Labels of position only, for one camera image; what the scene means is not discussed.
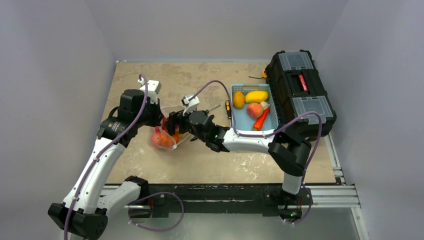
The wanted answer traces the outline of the orange small pumpkin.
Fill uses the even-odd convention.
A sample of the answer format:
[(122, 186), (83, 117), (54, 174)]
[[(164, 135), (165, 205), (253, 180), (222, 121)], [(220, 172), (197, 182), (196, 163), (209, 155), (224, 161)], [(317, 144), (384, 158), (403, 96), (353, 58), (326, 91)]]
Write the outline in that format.
[(180, 142), (180, 134), (176, 132), (172, 135), (173, 139), (175, 140), (175, 143), (178, 144)]

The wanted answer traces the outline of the clear zip top bag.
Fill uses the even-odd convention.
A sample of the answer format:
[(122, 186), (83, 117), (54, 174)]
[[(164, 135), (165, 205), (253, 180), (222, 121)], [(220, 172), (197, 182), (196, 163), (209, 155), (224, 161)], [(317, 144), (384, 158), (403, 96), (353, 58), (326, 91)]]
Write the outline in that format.
[(175, 150), (178, 145), (190, 138), (190, 133), (181, 133), (179, 128), (175, 128), (175, 134), (169, 135), (165, 122), (172, 112), (182, 112), (184, 108), (182, 106), (163, 106), (161, 112), (163, 118), (160, 126), (155, 126), (150, 129), (147, 143), (150, 147), (159, 151), (172, 151)]

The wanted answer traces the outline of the orange carrot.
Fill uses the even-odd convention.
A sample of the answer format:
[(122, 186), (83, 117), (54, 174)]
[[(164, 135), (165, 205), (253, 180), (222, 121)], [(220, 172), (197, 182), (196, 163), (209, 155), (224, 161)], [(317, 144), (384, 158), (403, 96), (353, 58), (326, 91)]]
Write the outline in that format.
[(270, 109), (263, 111), (261, 116), (256, 120), (256, 122), (254, 123), (254, 125), (252, 127), (254, 131), (261, 131), (262, 130), (262, 127), (265, 123), (266, 118), (268, 117), (269, 112), (270, 112)]

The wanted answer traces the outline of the red bell pepper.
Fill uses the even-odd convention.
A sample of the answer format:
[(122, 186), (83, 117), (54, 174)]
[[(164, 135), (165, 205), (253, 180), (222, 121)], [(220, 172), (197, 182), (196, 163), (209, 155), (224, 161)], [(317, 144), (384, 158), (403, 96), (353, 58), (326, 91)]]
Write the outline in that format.
[(164, 132), (168, 132), (168, 130), (167, 130), (167, 127), (166, 127), (166, 121), (167, 121), (167, 118), (166, 117), (164, 117), (163, 119), (162, 119), (162, 121), (161, 121), (161, 129), (164, 131)]

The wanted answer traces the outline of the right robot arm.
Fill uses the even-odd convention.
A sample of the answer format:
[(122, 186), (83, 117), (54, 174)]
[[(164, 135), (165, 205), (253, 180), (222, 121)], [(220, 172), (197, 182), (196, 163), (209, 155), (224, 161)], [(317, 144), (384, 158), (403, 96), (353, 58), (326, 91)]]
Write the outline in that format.
[(183, 114), (182, 111), (171, 112), (164, 121), (164, 127), (170, 134), (179, 130), (189, 132), (214, 152), (258, 152), (269, 154), (284, 172), (280, 196), (288, 204), (300, 198), (301, 185), (308, 166), (311, 143), (288, 128), (279, 132), (273, 130), (262, 134), (235, 132), (233, 128), (217, 125), (213, 115), (204, 110)]

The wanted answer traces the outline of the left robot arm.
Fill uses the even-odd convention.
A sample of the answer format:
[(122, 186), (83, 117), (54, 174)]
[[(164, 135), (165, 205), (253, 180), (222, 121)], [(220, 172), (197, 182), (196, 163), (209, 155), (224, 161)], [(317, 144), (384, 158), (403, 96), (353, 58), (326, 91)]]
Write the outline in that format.
[(148, 182), (128, 177), (111, 193), (101, 196), (102, 189), (117, 160), (142, 126), (159, 126), (161, 112), (158, 90), (127, 89), (120, 103), (100, 124), (92, 154), (74, 187), (61, 203), (52, 203), (47, 214), (63, 230), (85, 240), (97, 240), (109, 219), (125, 205), (138, 205), (149, 199)]

